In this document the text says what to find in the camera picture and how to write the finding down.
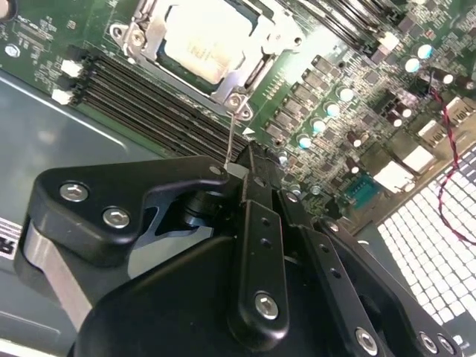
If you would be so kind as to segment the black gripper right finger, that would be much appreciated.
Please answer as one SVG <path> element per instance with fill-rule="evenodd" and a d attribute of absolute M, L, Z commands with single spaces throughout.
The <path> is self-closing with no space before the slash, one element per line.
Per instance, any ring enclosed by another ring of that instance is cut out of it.
<path fill-rule="evenodd" d="M 462 350 L 357 240 L 335 220 L 312 222 L 299 198 L 280 184 L 280 162 L 266 169 L 284 230 L 284 251 L 303 268 L 306 306 L 325 332 L 330 356 L 461 356 Z"/>

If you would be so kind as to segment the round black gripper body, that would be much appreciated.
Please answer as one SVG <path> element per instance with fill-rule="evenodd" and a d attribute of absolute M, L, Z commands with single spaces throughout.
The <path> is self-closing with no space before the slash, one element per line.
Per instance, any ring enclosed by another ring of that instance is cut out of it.
<path fill-rule="evenodd" d="M 234 241 L 207 239 L 105 296 L 85 319 L 75 356 L 251 356 L 227 322 Z M 345 356 L 303 269 L 286 263 L 287 336 L 271 356 Z"/>

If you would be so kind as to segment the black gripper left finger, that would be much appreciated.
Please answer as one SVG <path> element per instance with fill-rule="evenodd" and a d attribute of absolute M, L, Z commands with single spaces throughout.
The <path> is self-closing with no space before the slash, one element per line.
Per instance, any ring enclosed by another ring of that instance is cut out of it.
<path fill-rule="evenodd" d="M 250 143 L 228 168 L 199 155 L 46 170 L 15 270 L 60 303 L 78 335 L 108 293 L 200 242 L 231 238 L 229 330 L 241 344 L 279 344 L 289 300 L 266 150 Z"/>

